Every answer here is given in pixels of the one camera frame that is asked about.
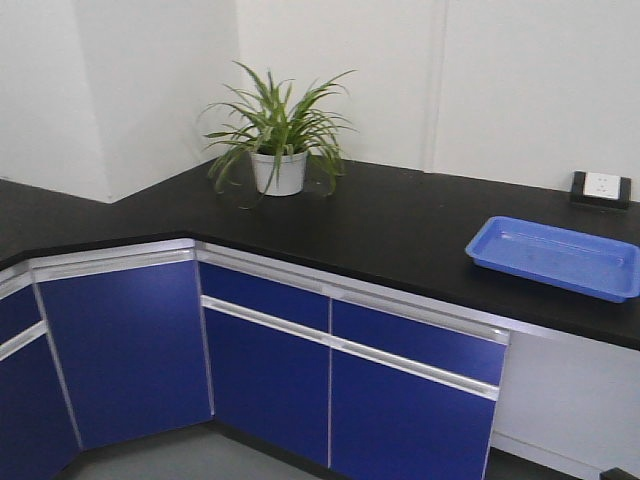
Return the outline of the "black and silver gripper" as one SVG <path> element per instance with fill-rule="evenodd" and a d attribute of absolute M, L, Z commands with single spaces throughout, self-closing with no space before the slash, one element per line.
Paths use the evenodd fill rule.
<path fill-rule="evenodd" d="M 605 470 L 599 474 L 600 480 L 631 480 L 631 474 L 619 467 Z"/>

